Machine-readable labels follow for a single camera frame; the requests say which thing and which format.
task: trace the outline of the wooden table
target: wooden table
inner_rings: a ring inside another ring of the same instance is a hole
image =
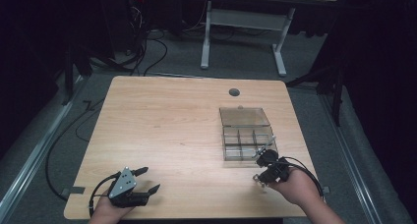
[[[231,88],[240,95],[231,96]],[[252,179],[266,168],[224,161],[219,108],[238,106],[263,108],[280,155],[298,158],[316,174],[283,82],[116,77],[74,184],[86,189],[70,195],[65,217],[89,219],[92,190],[125,166],[149,168],[136,178],[135,192],[161,184],[126,219],[305,216]]]

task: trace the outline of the gray carpet floor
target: gray carpet floor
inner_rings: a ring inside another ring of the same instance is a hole
[[[278,80],[289,82],[307,74],[326,37],[307,38],[303,34],[288,35],[282,49],[287,76],[277,74],[269,43],[276,33],[268,32],[253,38],[244,30],[229,38],[227,33],[214,33],[211,42],[210,65],[200,69],[203,37],[197,32],[173,36],[156,31],[151,38],[159,38],[167,46],[163,60],[148,71],[148,76],[185,75],[204,78]],[[142,74],[147,66],[163,56],[165,48],[155,40],[148,41],[147,55],[141,63]],[[117,59],[126,58],[123,54]],[[86,101],[95,104],[105,97],[114,76],[126,75],[113,70],[93,68],[93,74],[84,80],[86,85],[73,101],[73,106],[60,125],[54,150],[49,159],[49,176],[57,191],[71,188],[77,176],[89,137],[93,131],[101,104],[86,112]],[[328,204],[347,223],[369,223],[350,177],[340,148],[340,135],[348,144],[355,163],[360,168],[381,223],[412,223],[398,200],[389,178],[372,151],[350,104],[348,92],[343,92],[340,111],[341,127],[335,128],[328,118],[324,102],[328,97],[317,95],[314,83],[290,88],[289,93],[300,123],[306,144],[323,186],[329,187]],[[3,197],[13,184],[30,153],[41,140],[51,122],[62,108],[65,98],[63,87],[39,112],[21,134],[14,146],[0,161]],[[27,190],[12,213],[8,223],[87,223],[86,220],[66,220],[63,216],[65,201],[55,196],[47,187],[44,162],[38,168]],[[310,223],[306,218],[285,218],[284,223]]]

